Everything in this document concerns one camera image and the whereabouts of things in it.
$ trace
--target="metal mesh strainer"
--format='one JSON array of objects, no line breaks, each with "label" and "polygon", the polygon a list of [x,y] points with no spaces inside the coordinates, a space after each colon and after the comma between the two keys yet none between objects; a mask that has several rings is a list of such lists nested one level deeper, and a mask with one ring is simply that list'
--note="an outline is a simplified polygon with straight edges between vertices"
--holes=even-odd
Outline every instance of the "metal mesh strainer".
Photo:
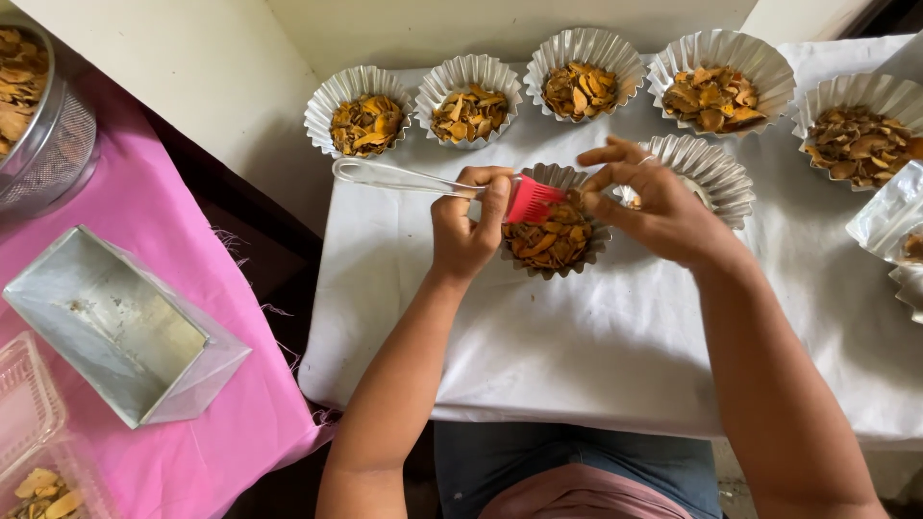
[{"label": "metal mesh strainer", "polygon": [[96,117],[57,73],[44,31],[0,17],[48,50],[48,85],[22,139],[0,163],[0,222],[40,216],[77,194],[95,166]]}]

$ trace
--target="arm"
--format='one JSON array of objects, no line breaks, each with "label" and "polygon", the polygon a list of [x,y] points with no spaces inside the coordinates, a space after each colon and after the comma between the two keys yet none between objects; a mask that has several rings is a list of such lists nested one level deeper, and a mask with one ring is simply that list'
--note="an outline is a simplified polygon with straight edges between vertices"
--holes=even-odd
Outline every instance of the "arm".
[{"label": "arm", "polygon": [[[756,259],[670,170],[636,145],[578,157],[606,165],[584,186],[587,209],[689,268],[725,433],[764,519],[885,519],[843,411],[785,319]],[[641,211],[598,192],[628,185]]]},{"label": "arm", "polygon": [[500,243],[511,173],[462,171],[460,182],[491,186],[478,224],[468,220],[467,199],[433,204],[433,267],[343,413],[321,479],[318,518],[406,517],[403,463],[433,410],[458,306]]}]

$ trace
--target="white tablecloth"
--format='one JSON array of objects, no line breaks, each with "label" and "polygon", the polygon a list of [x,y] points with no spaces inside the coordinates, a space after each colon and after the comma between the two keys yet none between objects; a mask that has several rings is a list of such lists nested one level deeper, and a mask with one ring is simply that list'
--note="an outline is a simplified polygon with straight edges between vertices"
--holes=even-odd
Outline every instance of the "white tablecloth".
[{"label": "white tablecloth", "polygon": [[[907,39],[780,50],[796,71],[800,95],[822,79],[873,70]],[[398,75],[415,87],[425,72]],[[407,140],[381,160],[455,178],[465,165],[576,165],[579,152],[609,133],[647,140],[685,131],[661,118],[647,91],[614,116],[583,125],[542,115],[525,88],[522,97],[519,118],[483,150],[442,148],[414,120]],[[760,259],[860,439],[923,448],[923,326],[894,298],[890,265],[844,230],[871,195],[809,168],[793,127],[783,119],[761,136],[713,139],[737,156],[755,184],[754,214],[738,235]],[[334,188],[299,374],[309,399],[345,407],[432,260],[434,199],[344,183]],[[596,265],[566,279],[529,278],[494,257],[452,327],[433,418],[722,435],[691,276],[614,234]]]}]

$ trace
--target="pink shirt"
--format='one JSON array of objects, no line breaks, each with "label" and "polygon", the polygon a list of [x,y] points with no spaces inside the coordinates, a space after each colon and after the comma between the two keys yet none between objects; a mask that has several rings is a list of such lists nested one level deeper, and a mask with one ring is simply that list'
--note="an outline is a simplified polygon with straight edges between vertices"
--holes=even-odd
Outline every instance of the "pink shirt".
[{"label": "pink shirt", "polygon": [[500,492],[479,519],[692,519],[656,490],[582,464],[563,465]]}]

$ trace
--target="clear plastic handle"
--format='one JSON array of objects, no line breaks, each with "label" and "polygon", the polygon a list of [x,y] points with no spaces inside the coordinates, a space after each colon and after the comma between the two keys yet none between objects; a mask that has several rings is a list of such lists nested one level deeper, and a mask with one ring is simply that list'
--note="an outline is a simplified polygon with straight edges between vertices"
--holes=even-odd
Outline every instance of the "clear plastic handle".
[{"label": "clear plastic handle", "polygon": [[333,163],[333,175],[347,182],[385,189],[438,193],[463,199],[479,197],[486,186],[467,186],[409,169],[367,159],[342,157]]}]

